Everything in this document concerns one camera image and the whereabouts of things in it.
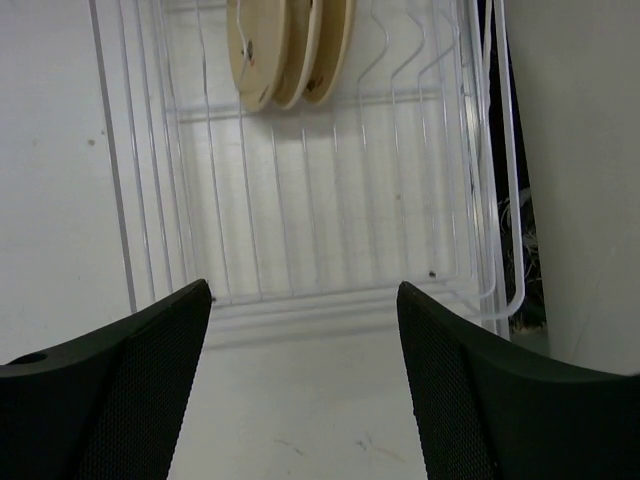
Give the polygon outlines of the beige plate front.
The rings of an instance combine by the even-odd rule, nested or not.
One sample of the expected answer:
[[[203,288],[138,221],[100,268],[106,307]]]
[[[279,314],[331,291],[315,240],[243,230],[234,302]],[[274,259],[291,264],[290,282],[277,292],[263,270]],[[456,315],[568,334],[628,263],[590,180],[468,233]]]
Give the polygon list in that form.
[[[279,85],[289,28],[286,1],[241,0],[226,5],[231,75],[240,102],[250,112],[263,110]]]

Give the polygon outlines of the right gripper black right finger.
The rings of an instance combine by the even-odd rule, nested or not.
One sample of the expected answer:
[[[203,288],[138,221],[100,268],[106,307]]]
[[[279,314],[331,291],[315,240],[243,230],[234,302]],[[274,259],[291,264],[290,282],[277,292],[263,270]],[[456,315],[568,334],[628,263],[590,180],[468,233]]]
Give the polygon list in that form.
[[[534,353],[411,283],[396,309],[431,479],[635,479],[639,378]]]

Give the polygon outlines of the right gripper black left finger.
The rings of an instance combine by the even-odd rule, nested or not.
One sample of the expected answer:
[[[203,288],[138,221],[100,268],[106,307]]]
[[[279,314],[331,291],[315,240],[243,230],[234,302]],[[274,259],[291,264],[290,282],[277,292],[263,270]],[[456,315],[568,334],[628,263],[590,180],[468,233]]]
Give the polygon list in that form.
[[[167,478],[211,307],[199,279],[3,365],[2,478]]]

